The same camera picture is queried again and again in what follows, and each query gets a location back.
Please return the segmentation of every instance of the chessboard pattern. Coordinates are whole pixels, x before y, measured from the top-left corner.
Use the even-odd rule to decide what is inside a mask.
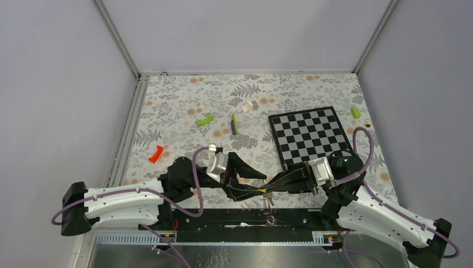
[[[353,152],[334,108],[323,107],[269,116],[279,159],[292,164]]]

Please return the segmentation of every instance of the gray wall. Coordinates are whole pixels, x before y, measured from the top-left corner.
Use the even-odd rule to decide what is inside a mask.
[[[141,71],[351,70],[389,0],[104,0]]]
[[[1,1],[0,40],[0,266],[66,267],[50,219],[102,186],[134,81],[91,1]]]
[[[472,18],[472,1],[401,1],[359,75],[399,200],[453,224],[442,267],[473,267]]]

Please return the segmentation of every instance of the table surface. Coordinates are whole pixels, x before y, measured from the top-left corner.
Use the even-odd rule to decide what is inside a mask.
[[[243,113],[241,106],[247,101],[255,101],[257,105],[253,111]],[[334,107],[349,139],[354,128],[364,126],[370,119],[355,74],[152,76],[122,184],[156,178],[167,172],[175,158],[191,159],[196,149],[211,143],[222,146],[226,152],[237,152],[271,180],[282,167],[268,116],[324,106]],[[359,108],[361,118],[353,119],[352,107]],[[214,120],[198,127],[196,120],[210,113]],[[230,130],[233,113],[240,132],[236,136]],[[373,135],[375,149],[365,179],[372,189],[397,202],[374,127],[368,130]],[[157,145],[165,150],[153,164],[148,158],[156,153]],[[368,138],[362,133],[357,136],[357,149],[366,160]],[[202,152],[197,163],[207,165],[208,159],[209,153]],[[264,184],[261,180],[245,178],[239,181],[254,186]],[[181,206],[199,207],[196,190],[193,192],[194,196],[181,202]],[[202,194],[205,208],[264,208],[262,197],[234,202],[221,189],[203,189]],[[317,196],[311,193],[274,193],[273,196],[276,208],[319,208],[325,200],[322,190]]]

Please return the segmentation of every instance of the yellow-green block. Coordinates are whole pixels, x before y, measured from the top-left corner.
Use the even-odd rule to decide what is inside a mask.
[[[361,117],[360,110],[358,107],[352,107],[351,108],[351,115],[353,116],[354,119],[358,119]]]
[[[205,117],[202,120],[197,120],[197,125],[199,127],[204,126],[208,123],[210,123],[214,119],[214,116],[212,114],[209,114],[207,117]]]

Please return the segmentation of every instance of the purple cable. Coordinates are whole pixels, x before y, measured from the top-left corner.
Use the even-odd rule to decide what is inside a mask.
[[[368,166],[371,164],[371,160],[373,159],[373,153],[374,153],[374,150],[372,148],[372,145],[374,144],[374,141],[373,141],[373,137],[371,136],[369,131],[366,130],[366,128],[357,127],[357,128],[355,128],[355,130],[353,130],[353,151],[356,153],[356,133],[360,130],[365,132],[365,134],[367,135],[368,140],[369,140],[370,151],[368,153],[368,159],[366,160],[365,165],[363,165],[363,167],[358,172],[355,172],[355,173],[353,173],[349,176],[346,176],[343,179],[337,180],[336,183],[335,183],[335,186],[338,186],[338,185],[343,184],[343,183],[347,183],[349,181],[352,181],[352,180],[358,178],[361,175],[361,173],[365,172],[365,170],[368,169]]]
[[[157,249],[157,248],[151,248],[151,250],[154,250],[154,251],[158,252],[158,254],[163,253],[164,255],[173,258],[174,260],[176,260],[176,261],[182,263],[182,265],[185,266],[185,264],[182,262],[182,260],[181,260],[180,258],[174,256],[173,254],[171,254],[171,253],[169,253],[169,252],[166,252],[166,251],[164,251],[164,250],[159,250],[159,249]]]
[[[162,242],[166,243],[170,248],[172,248],[172,250],[174,250],[174,252],[178,255],[178,257],[181,259],[181,263],[184,264],[184,266],[186,266],[187,268],[191,268],[190,264],[186,261],[186,259],[179,253],[179,250],[177,250],[177,248],[171,244],[170,242],[168,242],[166,239],[164,239],[162,236],[160,236],[157,232],[155,232],[153,229],[149,228],[148,226],[144,225],[144,224],[140,224],[143,228],[145,228],[146,230],[150,231],[153,235],[157,236]],[[174,259],[177,259],[176,256],[173,256],[171,255],[170,253],[166,252],[165,253],[167,256],[169,257],[173,257]]]
[[[359,251],[359,250],[346,250],[346,249],[344,249],[344,251],[364,255],[364,256],[366,256],[366,257],[372,259],[373,261],[375,261],[377,264],[379,264],[379,266],[380,266],[381,268],[384,268],[383,264],[382,264],[375,256],[373,256],[373,255],[371,255],[371,254],[368,254],[368,253],[366,253],[366,252]],[[325,254],[328,254],[328,253],[332,253],[332,252],[334,252],[334,253],[339,253],[340,251],[338,251],[338,250],[332,250],[332,251],[330,251],[330,250],[329,250],[329,251],[317,251],[317,252],[311,252],[311,253],[315,253],[315,254],[325,253]]]
[[[148,193],[152,193],[152,194],[155,194],[155,195],[158,195],[159,197],[161,197],[162,199],[166,200],[168,203],[170,203],[171,205],[173,205],[174,207],[176,207],[178,210],[182,211],[183,213],[185,213],[186,215],[189,215],[191,217],[200,217],[202,215],[202,213],[204,212],[204,199],[202,197],[202,191],[200,190],[200,184],[199,184],[199,178],[197,177],[197,164],[196,164],[196,160],[197,160],[197,155],[199,154],[199,152],[202,152],[204,150],[207,150],[208,147],[202,147],[200,149],[197,149],[197,151],[195,151],[193,157],[192,157],[192,174],[194,175],[194,181],[195,181],[195,188],[197,189],[197,196],[199,197],[199,205],[200,205],[200,208],[199,208],[199,212],[197,213],[192,213],[192,212],[189,212],[185,209],[183,209],[180,205],[176,204],[174,201],[170,200],[167,196],[165,196],[164,194],[160,193],[160,192],[157,192],[155,190],[152,190],[152,189],[148,189],[148,188],[140,188],[139,191],[140,192],[148,192]],[[114,191],[114,192],[108,192],[108,193],[103,193],[103,194],[98,194],[97,195],[97,198],[102,198],[102,197],[108,197],[110,195],[115,195],[115,194],[123,194],[123,193],[131,193],[131,192],[136,192],[136,189],[126,189],[126,190],[119,190],[119,191]],[[51,219],[51,223],[53,225],[61,225],[62,223],[61,222],[57,222],[56,221],[56,218],[59,217],[59,215],[63,214],[64,212],[66,212],[68,209],[72,208],[73,206],[75,205],[78,205],[80,203],[84,203],[84,202],[87,202],[87,201],[90,201],[90,200],[94,200],[94,197],[87,197],[87,198],[84,198],[84,199],[81,199],[81,200],[78,200],[78,201],[75,201],[65,207],[63,207],[63,209],[61,209],[60,211],[58,211]]]
[[[351,233],[351,230],[348,230],[347,233],[345,234],[345,237],[343,238],[343,253],[345,254],[346,259],[348,262],[351,264],[353,268],[356,268],[356,265],[351,261],[350,256],[348,256],[348,251],[346,249],[346,241],[348,240],[348,235]]]
[[[148,188],[138,188],[138,190],[140,192],[148,192],[148,193],[152,193],[152,194],[155,194],[155,195],[158,195],[159,197],[161,197],[162,199],[166,200],[168,203],[170,203],[171,205],[173,205],[174,207],[176,207],[178,210],[182,211],[183,213],[185,213],[186,215],[188,216],[191,216],[191,217],[200,217],[203,212],[204,212],[204,199],[202,197],[202,191],[200,190],[200,184],[199,184],[199,178],[197,177],[197,155],[199,154],[199,152],[202,152],[202,151],[205,151],[205,150],[208,150],[209,148],[208,147],[202,147],[202,148],[199,148],[197,149],[195,152],[194,152],[194,155],[192,156],[192,174],[194,175],[194,182],[195,182],[195,188],[197,189],[197,195],[199,197],[199,205],[200,205],[200,208],[199,208],[199,212],[197,213],[191,213],[185,209],[183,209],[180,205],[176,204],[175,202],[173,202],[171,199],[169,199],[167,196],[165,196],[164,194],[160,193],[160,192],[157,192],[155,190],[152,190],[152,189],[148,189]],[[110,195],[115,195],[115,194],[123,194],[123,193],[132,193],[132,192],[136,192],[137,190],[136,189],[126,189],[126,190],[119,190],[119,191],[114,191],[114,192],[109,192],[109,193],[104,193],[104,194],[98,194],[96,196],[96,198],[103,198],[103,197],[108,197]],[[78,204],[81,204],[81,203],[84,203],[84,202],[87,202],[87,201],[90,201],[90,200],[94,200],[94,197],[87,197],[87,198],[83,198],[81,200],[77,200],[75,202],[72,202],[71,204],[63,207],[60,211],[58,211],[56,214],[54,214],[54,216],[52,217],[51,219],[51,223],[53,225],[62,225],[62,222],[57,222],[56,221],[56,218],[59,217],[59,215],[63,214],[64,212],[66,212],[68,209],[78,205]],[[166,244],[168,244],[168,246],[170,248],[172,248],[176,253],[177,255],[179,256],[180,260],[168,253],[168,252],[164,252],[164,251],[161,251],[163,252],[165,255],[175,259],[175,260],[179,260],[180,263],[182,263],[184,266],[188,267],[188,268],[191,268],[191,266],[189,265],[189,263],[186,261],[186,259],[179,253],[179,251],[176,249],[175,246],[173,246],[171,243],[169,243],[168,241],[166,241],[162,236],[160,236],[157,232],[151,230],[148,226],[144,225],[144,224],[140,224],[141,226],[143,226],[145,229],[147,229],[148,231],[152,232],[155,236],[157,236],[160,240],[164,241]]]
[[[450,244],[453,249],[455,250],[455,253],[453,253],[452,255],[444,255],[443,258],[445,259],[453,259],[453,258],[456,258],[458,257],[458,255],[460,254],[460,249],[458,248],[458,246],[453,243],[453,241],[451,241],[450,239],[448,239],[446,236],[444,236],[443,234],[437,232],[437,230],[434,230],[428,226],[426,226],[425,224],[422,224],[418,221],[416,221],[415,219],[405,215],[404,213],[400,212],[399,210],[393,208],[391,205],[389,204],[386,204],[386,203],[383,203],[383,201],[377,197],[373,191],[368,187],[367,183],[365,181],[363,181],[363,185],[365,186],[366,188],[366,191],[368,191],[368,193],[379,203],[383,204],[383,206],[389,208],[390,210],[392,210],[394,213],[396,213],[397,215],[401,216],[402,218],[414,223],[415,225],[425,229],[425,230],[428,230],[429,232],[433,233],[434,235],[440,237],[441,239],[443,239],[445,242],[447,242],[448,244]]]
[[[363,173],[363,172],[366,170],[366,168],[368,167],[368,165],[371,164],[371,160],[372,160],[372,158],[373,158],[373,152],[374,152],[374,141],[373,141],[373,137],[371,136],[371,133],[370,133],[368,130],[366,130],[365,128],[362,128],[362,127],[357,127],[357,128],[355,128],[355,130],[353,130],[353,151],[354,151],[355,154],[356,154],[356,133],[357,133],[358,131],[360,131],[360,130],[363,131],[363,132],[365,132],[365,134],[366,134],[367,137],[368,137],[369,146],[370,146],[370,151],[369,151],[368,159],[367,159],[365,165],[360,169],[360,171],[358,171],[358,173],[355,173],[355,174],[358,174],[358,175],[359,175],[359,173]],[[338,183],[337,185],[340,185],[340,184],[343,184],[343,183],[346,183],[346,182],[348,182],[348,181],[353,180],[353,179],[350,178],[350,177],[353,176],[353,175],[355,175],[355,174],[351,174],[350,176],[347,176],[347,177],[345,177],[345,178],[343,178],[343,179],[338,180],[339,183]],[[436,230],[434,230],[434,229],[432,229],[432,228],[430,228],[430,227],[427,227],[425,224],[422,224],[422,223],[416,221],[415,219],[413,219],[413,218],[411,218],[411,217],[405,215],[404,213],[402,213],[402,212],[398,211],[397,209],[393,208],[391,205],[383,203],[383,201],[382,201],[379,197],[377,197],[376,194],[374,194],[373,191],[368,187],[368,184],[366,183],[365,180],[363,180],[363,186],[365,186],[366,191],[368,191],[368,193],[369,193],[377,202],[379,202],[380,204],[386,206],[388,209],[392,210],[394,213],[396,213],[397,215],[401,216],[402,218],[404,218],[404,219],[406,219],[406,220],[412,222],[413,224],[415,224],[415,225],[417,225],[417,226],[419,226],[419,227],[421,227],[421,228],[423,228],[423,229],[425,229],[425,230],[428,230],[429,232],[433,233],[434,235],[440,237],[440,238],[443,239],[445,242],[447,242],[448,244],[450,244],[450,245],[453,247],[453,249],[455,250],[455,253],[452,254],[452,255],[443,256],[443,258],[452,259],[452,258],[456,258],[456,257],[460,254],[460,249],[458,248],[458,246],[457,246],[455,243],[453,243],[453,241],[451,241],[450,239],[448,239],[446,236],[442,235],[441,233],[437,232]]]

